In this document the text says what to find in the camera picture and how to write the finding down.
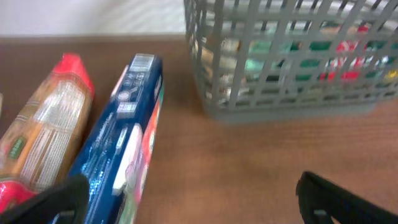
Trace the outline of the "blue pasta box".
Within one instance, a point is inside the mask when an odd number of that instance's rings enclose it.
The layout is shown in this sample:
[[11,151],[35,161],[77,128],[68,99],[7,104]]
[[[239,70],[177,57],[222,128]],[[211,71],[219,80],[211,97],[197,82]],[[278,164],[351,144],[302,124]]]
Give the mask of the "blue pasta box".
[[88,180],[84,223],[134,223],[163,95],[162,59],[136,54],[69,171]]

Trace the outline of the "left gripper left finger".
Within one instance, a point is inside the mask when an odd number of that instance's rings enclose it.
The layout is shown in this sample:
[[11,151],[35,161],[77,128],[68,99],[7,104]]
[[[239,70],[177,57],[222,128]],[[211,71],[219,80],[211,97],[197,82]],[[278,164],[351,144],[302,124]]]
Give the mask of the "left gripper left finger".
[[1,223],[83,223],[89,201],[84,175],[69,177],[43,191],[19,179],[1,179]]

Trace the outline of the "grey plastic shopping basket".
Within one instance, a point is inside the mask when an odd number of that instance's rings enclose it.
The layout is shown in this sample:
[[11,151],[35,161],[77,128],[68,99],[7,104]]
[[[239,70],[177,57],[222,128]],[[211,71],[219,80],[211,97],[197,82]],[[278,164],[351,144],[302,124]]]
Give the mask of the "grey plastic shopping basket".
[[397,97],[397,0],[184,0],[204,110],[227,122],[361,113]]

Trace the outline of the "orange spaghetti packet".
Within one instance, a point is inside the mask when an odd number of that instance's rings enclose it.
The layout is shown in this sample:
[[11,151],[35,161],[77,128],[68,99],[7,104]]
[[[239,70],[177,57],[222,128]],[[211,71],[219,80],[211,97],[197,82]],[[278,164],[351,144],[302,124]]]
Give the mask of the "orange spaghetti packet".
[[65,53],[1,138],[1,211],[63,181],[95,94],[78,54]]

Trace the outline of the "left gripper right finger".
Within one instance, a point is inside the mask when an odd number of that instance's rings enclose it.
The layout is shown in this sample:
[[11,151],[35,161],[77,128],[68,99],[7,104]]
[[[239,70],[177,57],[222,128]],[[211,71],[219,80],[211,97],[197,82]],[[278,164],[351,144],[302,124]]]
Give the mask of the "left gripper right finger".
[[397,215],[313,173],[305,171],[297,182],[300,214],[305,224],[392,223]]

